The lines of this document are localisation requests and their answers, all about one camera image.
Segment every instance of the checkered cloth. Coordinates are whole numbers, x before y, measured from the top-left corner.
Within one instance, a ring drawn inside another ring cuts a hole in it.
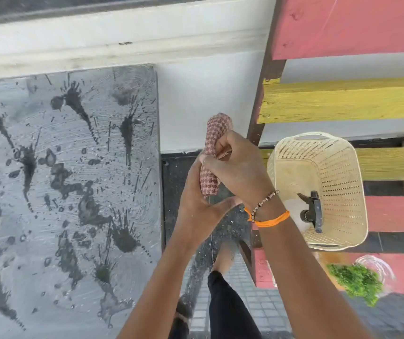
[[[206,123],[205,154],[216,155],[215,144],[228,130],[233,128],[230,116],[218,113]],[[201,168],[201,191],[202,195],[216,195],[220,180],[210,170]]]

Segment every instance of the person's right hand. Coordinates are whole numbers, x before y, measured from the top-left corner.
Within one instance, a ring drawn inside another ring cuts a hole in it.
[[[231,153],[222,160],[201,154],[200,162],[252,211],[273,192],[273,183],[266,172],[259,148],[233,130],[223,135],[215,146],[217,155],[230,149]]]

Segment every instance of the bracelet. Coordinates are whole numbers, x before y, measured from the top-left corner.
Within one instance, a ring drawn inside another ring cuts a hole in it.
[[[248,221],[253,221],[252,220],[252,215],[249,212],[249,210],[246,209],[246,207],[244,208],[244,210],[246,211],[246,213],[249,214],[249,219]],[[257,227],[273,227],[276,226],[277,224],[283,222],[284,220],[287,220],[290,216],[290,212],[286,211],[284,214],[281,214],[280,216],[278,216],[276,219],[271,219],[271,220],[267,220],[267,221],[254,221],[255,224],[257,225]]]
[[[256,213],[259,210],[259,208],[267,201],[269,201],[273,196],[277,195],[279,193],[278,190],[273,191],[272,193],[270,193],[267,197],[265,197],[265,199],[262,202],[259,202],[258,205],[256,205],[256,207],[254,208],[254,210],[252,210],[252,213],[249,213],[251,216],[251,220],[250,221],[254,221],[256,220]]]

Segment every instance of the orange wristband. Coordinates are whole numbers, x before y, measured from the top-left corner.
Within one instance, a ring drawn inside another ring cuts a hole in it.
[[[244,210],[246,211],[246,213],[249,214],[249,219],[248,221],[252,221],[252,215],[251,212],[249,210],[246,209],[246,207],[244,208]],[[284,214],[278,216],[276,219],[271,219],[271,220],[267,220],[267,221],[254,221],[254,223],[257,225],[257,227],[273,227],[276,226],[277,224],[283,222],[284,220],[287,220],[290,216],[290,212],[286,211]]]

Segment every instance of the perforated basket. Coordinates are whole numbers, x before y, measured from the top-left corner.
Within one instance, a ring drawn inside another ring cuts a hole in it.
[[[323,233],[303,232],[309,247],[340,251],[361,244],[368,233],[367,211],[356,151],[327,133],[308,132],[282,139],[270,155],[268,175],[282,201],[317,190]]]

